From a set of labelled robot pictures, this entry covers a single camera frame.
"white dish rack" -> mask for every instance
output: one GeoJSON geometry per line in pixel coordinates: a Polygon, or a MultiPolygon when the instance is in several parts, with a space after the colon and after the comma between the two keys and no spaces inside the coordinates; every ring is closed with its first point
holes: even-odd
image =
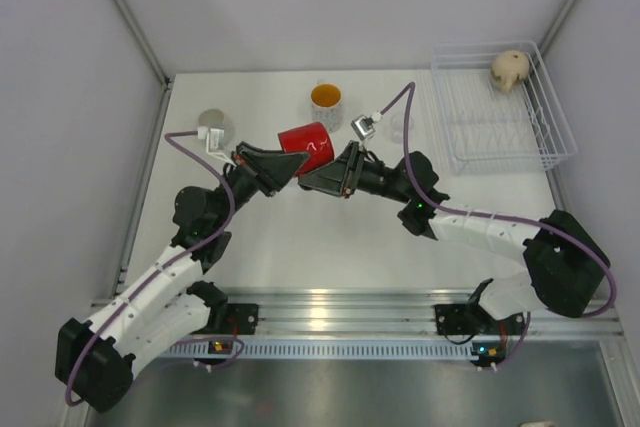
{"type": "Polygon", "coordinates": [[[454,173],[549,170],[577,152],[534,42],[434,47],[431,68],[454,173]],[[527,80],[503,94],[491,63],[506,50],[529,57],[527,80]]]}

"red mug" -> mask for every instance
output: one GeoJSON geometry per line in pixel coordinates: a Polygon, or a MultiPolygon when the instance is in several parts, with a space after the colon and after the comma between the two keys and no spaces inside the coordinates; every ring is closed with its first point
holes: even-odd
{"type": "Polygon", "coordinates": [[[320,122],[313,122],[286,132],[280,132],[278,140],[282,150],[287,153],[309,152],[311,154],[309,160],[296,173],[296,177],[322,167],[334,158],[331,137],[329,137],[327,129],[320,122]]]}

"cable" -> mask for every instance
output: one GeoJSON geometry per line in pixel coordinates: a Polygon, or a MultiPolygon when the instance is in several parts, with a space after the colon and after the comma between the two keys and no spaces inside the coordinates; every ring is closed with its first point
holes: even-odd
{"type": "MultiPolygon", "coordinates": [[[[531,325],[531,312],[527,312],[526,314],[526,318],[524,321],[524,328],[522,329],[522,333],[520,334],[520,338],[518,338],[518,341],[516,342],[516,345],[513,346],[513,349],[511,349],[511,352],[509,352],[507,354],[507,356],[504,358],[504,360],[502,362],[500,362],[498,365],[496,365],[496,371],[502,369],[505,365],[507,365],[509,362],[511,362],[511,360],[515,357],[516,352],[518,350],[520,350],[520,348],[522,347],[522,344],[524,343],[524,338],[527,336],[527,333],[529,333],[529,326],[531,325]]],[[[494,370],[492,368],[486,367],[486,370],[494,370]]]]}
{"type": "MultiPolygon", "coordinates": [[[[216,370],[216,369],[222,369],[223,367],[228,366],[229,364],[231,364],[232,362],[235,362],[238,357],[244,352],[245,350],[245,343],[241,340],[241,339],[237,339],[237,338],[231,338],[229,339],[228,337],[204,337],[204,338],[200,338],[200,339],[194,339],[196,342],[235,342],[237,344],[240,344],[240,349],[239,352],[237,352],[237,355],[235,355],[235,357],[228,357],[224,360],[224,362],[217,364],[217,365],[211,365],[210,367],[207,368],[207,371],[211,372],[212,370],[216,370]]],[[[177,345],[184,345],[184,341],[178,341],[176,342],[177,345]]],[[[201,361],[198,361],[197,359],[174,359],[171,362],[168,362],[162,366],[156,367],[154,368],[152,371],[149,372],[148,375],[145,375],[144,372],[147,372],[147,370],[145,369],[143,371],[143,373],[141,375],[139,375],[136,378],[136,381],[131,385],[131,388],[129,389],[129,392],[127,393],[128,395],[131,394],[131,392],[134,389],[137,389],[140,387],[141,384],[144,384],[147,380],[149,380],[150,378],[152,378],[153,375],[157,374],[158,372],[161,372],[165,369],[168,369],[170,367],[175,367],[176,365],[186,365],[186,364],[190,364],[190,365],[194,365],[194,362],[198,362],[198,363],[202,363],[201,361]]]]}
{"type": "Polygon", "coordinates": [[[469,337],[467,337],[464,340],[451,340],[447,334],[443,334],[443,337],[445,339],[447,339],[449,342],[451,342],[453,345],[464,345],[464,344],[468,344],[469,342],[471,342],[474,338],[475,338],[476,334],[471,334],[469,337]]]}
{"type": "Polygon", "coordinates": [[[382,162],[376,154],[370,150],[365,150],[364,156],[371,164],[375,165],[380,175],[384,174],[384,162],[382,162]]]}
{"type": "Polygon", "coordinates": [[[507,342],[509,341],[509,337],[507,336],[507,329],[504,326],[504,322],[500,322],[498,325],[500,326],[500,346],[506,352],[507,342]]]}
{"type": "Polygon", "coordinates": [[[240,357],[245,349],[245,343],[242,341],[242,339],[239,339],[237,337],[205,337],[201,339],[184,339],[179,340],[175,343],[175,345],[200,344],[202,342],[232,342],[240,344],[240,348],[238,349],[238,351],[235,354],[231,355],[231,357],[227,357],[221,364],[208,365],[208,371],[223,369],[224,367],[229,366],[230,364],[238,360],[238,357],[240,357]]]}
{"type": "MultiPolygon", "coordinates": [[[[227,216],[225,221],[222,223],[220,228],[218,230],[216,230],[213,234],[211,234],[209,237],[207,237],[206,239],[201,240],[200,242],[198,242],[197,244],[195,244],[192,247],[188,248],[184,252],[180,252],[178,255],[172,257],[171,259],[169,259],[167,262],[165,262],[162,265],[160,270],[154,270],[149,275],[149,277],[147,277],[144,280],[144,282],[142,282],[138,286],[138,288],[136,288],[133,291],[133,293],[129,296],[129,301],[132,301],[133,299],[135,299],[140,294],[140,292],[142,292],[147,287],[147,285],[149,285],[153,281],[153,279],[155,279],[158,275],[160,275],[160,271],[161,270],[166,269],[167,267],[169,267],[174,262],[176,262],[176,261],[182,259],[183,257],[186,257],[187,255],[191,254],[193,251],[198,250],[201,247],[204,247],[209,242],[211,242],[216,237],[218,237],[220,234],[222,234],[224,232],[224,229],[226,229],[227,226],[229,225],[229,223],[231,222],[231,218],[233,217],[233,214],[235,213],[236,203],[235,203],[235,199],[233,197],[233,192],[231,191],[231,187],[229,186],[229,184],[227,184],[227,181],[224,179],[224,177],[222,175],[220,175],[218,173],[218,171],[216,169],[214,169],[211,165],[209,165],[207,162],[205,162],[204,159],[202,159],[198,155],[194,154],[193,152],[191,152],[190,150],[186,149],[185,147],[181,146],[180,144],[178,144],[176,141],[173,140],[175,137],[188,137],[188,136],[192,136],[192,135],[198,135],[198,132],[195,131],[195,130],[187,131],[187,132],[172,132],[172,133],[166,134],[164,136],[164,139],[172,147],[175,147],[178,151],[182,152],[184,155],[189,157],[191,160],[193,160],[193,161],[197,162],[198,164],[200,164],[202,167],[204,167],[206,170],[208,170],[211,174],[213,174],[213,176],[216,179],[218,179],[218,181],[220,182],[220,185],[224,189],[224,191],[227,194],[227,197],[229,199],[229,215],[227,216]]],[[[104,324],[102,324],[98,328],[98,330],[96,330],[96,332],[93,334],[93,337],[91,337],[91,339],[89,339],[89,342],[86,343],[86,345],[84,346],[84,348],[80,352],[80,355],[78,355],[78,358],[76,359],[75,363],[73,364],[73,368],[71,369],[71,373],[69,374],[69,379],[67,380],[67,388],[64,391],[65,402],[70,407],[74,407],[76,405],[80,405],[83,402],[82,399],[73,400],[71,398],[72,392],[73,392],[73,384],[75,383],[76,377],[78,376],[78,372],[80,370],[80,366],[82,365],[82,362],[84,362],[84,359],[86,358],[87,354],[89,353],[91,348],[94,346],[94,344],[98,341],[100,336],[120,316],[120,314],[122,314],[122,312],[126,309],[127,305],[128,304],[123,303],[122,305],[120,305],[120,307],[118,307],[113,312],[113,314],[111,314],[111,316],[104,322],[104,324]]]]}
{"type": "Polygon", "coordinates": [[[221,160],[225,164],[236,165],[231,158],[224,153],[222,150],[216,150],[214,152],[209,152],[209,155],[214,159],[221,160]]]}
{"type": "Polygon", "coordinates": [[[235,166],[235,164],[232,165],[232,164],[227,164],[227,163],[225,163],[222,166],[222,176],[225,178],[225,180],[229,179],[229,174],[231,172],[233,172],[233,169],[235,169],[234,166],[235,166]]]}
{"type": "Polygon", "coordinates": [[[515,215],[492,214],[487,212],[475,212],[475,211],[467,212],[465,210],[452,209],[450,207],[442,206],[429,198],[429,196],[420,187],[420,184],[418,183],[418,179],[416,179],[416,175],[413,172],[413,167],[411,165],[411,160],[409,157],[409,121],[411,119],[411,106],[413,103],[413,95],[415,93],[415,89],[416,89],[416,83],[409,82],[407,86],[404,89],[402,89],[402,91],[391,101],[391,103],[381,111],[381,113],[386,113],[389,109],[391,109],[391,107],[393,107],[398,102],[398,100],[400,100],[400,98],[406,92],[409,92],[409,95],[407,97],[407,104],[404,111],[404,123],[403,123],[403,129],[402,129],[402,148],[404,151],[404,162],[407,167],[407,174],[409,175],[409,180],[411,181],[411,185],[416,190],[418,195],[422,198],[422,200],[427,204],[429,204],[429,206],[433,207],[434,209],[440,210],[447,214],[460,215],[464,217],[466,216],[479,217],[482,219],[496,219],[496,220],[502,220],[505,222],[530,225],[533,227],[537,227],[538,229],[544,229],[566,240],[567,242],[575,245],[580,250],[582,250],[587,256],[589,256],[594,262],[596,262],[598,267],[600,267],[600,269],[602,270],[602,273],[604,274],[604,276],[607,278],[607,281],[609,282],[609,289],[610,289],[609,299],[607,300],[607,302],[602,307],[592,312],[587,312],[586,314],[582,314],[582,317],[595,317],[606,312],[611,307],[613,307],[613,304],[618,295],[618,287],[616,285],[616,281],[613,277],[613,274],[609,270],[609,267],[607,267],[607,264],[604,263],[604,261],[598,256],[598,254],[596,254],[592,249],[589,248],[589,246],[579,241],[572,235],[569,235],[566,232],[563,232],[562,230],[556,227],[553,227],[552,225],[548,225],[537,220],[528,219],[526,217],[519,217],[515,215]]]}

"beige plush toy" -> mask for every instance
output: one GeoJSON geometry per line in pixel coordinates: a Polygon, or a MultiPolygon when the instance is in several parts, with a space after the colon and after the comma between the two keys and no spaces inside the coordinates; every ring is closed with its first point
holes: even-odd
{"type": "Polygon", "coordinates": [[[529,58],[519,50],[507,50],[491,64],[491,82],[505,94],[529,76],[529,58]]]}

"white arm segment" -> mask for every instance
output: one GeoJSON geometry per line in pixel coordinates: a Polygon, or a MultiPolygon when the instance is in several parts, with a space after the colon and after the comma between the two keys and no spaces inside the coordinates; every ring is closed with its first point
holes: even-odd
{"type": "MultiPolygon", "coordinates": [[[[471,210],[470,206],[457,202],[444,201],[441,205],[452,209],[471,210]]],[[[523,242],[525,239],[533,239],[540,230],[524,224],[453,215],[439,210],[436,210],[436,215],[429,221],[429,225],[438,240],[464,242],[512,259],[522,267],[526,267],[522,257],[526,248],[523,242]]]]}
{"type": "Polygon", "coordinates": [[[135,297],[129,300],[129,296],[138,286],[161,269],[168,260],[179,253],[184,252],[182,247],[168,246],[164,252],[140,278],[127,290],[115,298],[104,309],[96,312],[88,320],[91,321],[91,329],[95,332],[122,304],[128,304],[118,318],[101,335],[103,339],[113,337],[114,347],[120,351],[120,345],[128,344],[143,329],[149,326],[156,316],[171,299],[182,290],[202,277],[202,267],[199,262],[185,256],[167,267],[135,297]]]}
{"type": "MultiPolygon", "coordinates": [[[[467,212],[471,210],[470,206],[457,202],[445,201],[441,205],[467,212]]],[[[473,245],[514,260],[525,269],[526,263],[522,255],[526,249],[524,241],[533,239],[540,230],[530,225],[453,215],[441,211],[436,211],[429,225],[438,240],[473,245]]],[[[494,279],[480,295],[479,304],[496,320],[520,312],[546,309],[531,285],[528,270],[511,277],[494,279]]]]}
{"type": "Polygon", "coordinates": [[[494,279],[480,294],[478,305],[495,320],[547,308],[533,289],[529,272],[494,279]]]}
{"type": "Polygon", "coordinates": [[[211,309],[195,295],[181,295],[167,305],[149,325],[127,345],[118,346],[122,356],[136,356],[131,366],[135,379],[149,362],[165,352],[178,340],[205,327],[211,309]]]}

